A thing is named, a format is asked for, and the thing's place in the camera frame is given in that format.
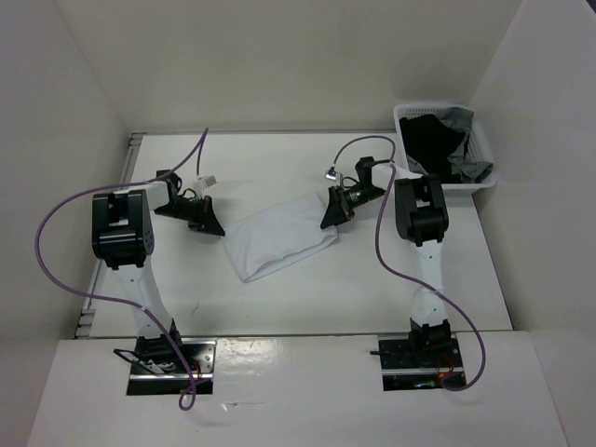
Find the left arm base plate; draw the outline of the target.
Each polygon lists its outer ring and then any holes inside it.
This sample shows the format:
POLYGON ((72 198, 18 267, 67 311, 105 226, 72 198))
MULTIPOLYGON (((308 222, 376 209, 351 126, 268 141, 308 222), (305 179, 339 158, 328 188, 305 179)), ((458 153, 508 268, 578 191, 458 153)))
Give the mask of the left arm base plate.
MULTIPOLYGON (((197 381, 198 395, 213 392, 216 341, 183 339, 182 352, 197 381)), ((130 365, 126 394, 128 396, 180 395, 191 383, 180 359, 154 362, 138 356, 139 349, 122 350, 119 355, 130 365)))

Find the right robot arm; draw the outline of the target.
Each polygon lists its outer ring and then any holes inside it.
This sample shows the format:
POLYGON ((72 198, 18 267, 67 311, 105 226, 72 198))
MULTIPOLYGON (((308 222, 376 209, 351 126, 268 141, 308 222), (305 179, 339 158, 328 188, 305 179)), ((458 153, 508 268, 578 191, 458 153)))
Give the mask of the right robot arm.
POLYGON ((396 354, 414 367, 429 367, 448 352, 452 341, 447 307, 438 296, 443 285, 442 242, 449 227, 440 178, 395 168, 388 160, 371 156, 361 158, 355 169, 359 178, 350 187, 343 186, 340 173, 328 170, 327 177, 336 185, 328 188, 328 205, 320 227, 349 222, 355 217, 355 208, 392 188, 397 233, 419 257, 422 281, 413 298, 408 344, 396 354))

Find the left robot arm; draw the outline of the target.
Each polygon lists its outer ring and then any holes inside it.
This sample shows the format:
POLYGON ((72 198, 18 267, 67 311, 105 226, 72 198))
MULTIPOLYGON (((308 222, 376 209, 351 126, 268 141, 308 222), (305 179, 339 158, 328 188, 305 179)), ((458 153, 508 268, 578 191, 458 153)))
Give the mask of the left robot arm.
POLYGON ((161 299, 151 256, 156 247, 152 215, 185 222, 193 232, 223 237, 211 196, 183 189, 174 172, 159 170, 153 182, 120 187, 92 198, 91 242, 132 302, 137 328, 135 355, 148 371, 180 369, 185 349, 175 321, 161 299))

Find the white skirt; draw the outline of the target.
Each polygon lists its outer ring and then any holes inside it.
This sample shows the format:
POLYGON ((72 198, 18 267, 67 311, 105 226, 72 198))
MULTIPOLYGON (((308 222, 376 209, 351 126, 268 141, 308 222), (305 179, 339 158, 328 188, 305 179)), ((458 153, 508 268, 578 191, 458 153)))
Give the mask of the white skirt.
POLYGON ((329 247, 338 232, 320 227, 324 213, 318 194, 308 193, 229 224, 223 246, 239 279, 253 282, 329 247))

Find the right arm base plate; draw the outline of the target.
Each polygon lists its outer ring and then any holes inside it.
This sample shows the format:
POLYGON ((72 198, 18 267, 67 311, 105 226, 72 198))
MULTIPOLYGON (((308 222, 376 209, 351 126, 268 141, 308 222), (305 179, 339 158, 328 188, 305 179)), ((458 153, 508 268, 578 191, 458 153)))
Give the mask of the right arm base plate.
POLYGON ((381 336, 370 354, 379 360, 384 391, 430 390, 444 385, 460 388, 467 384, 455 337, 438 353, 417 359, 406 335, 381 336))

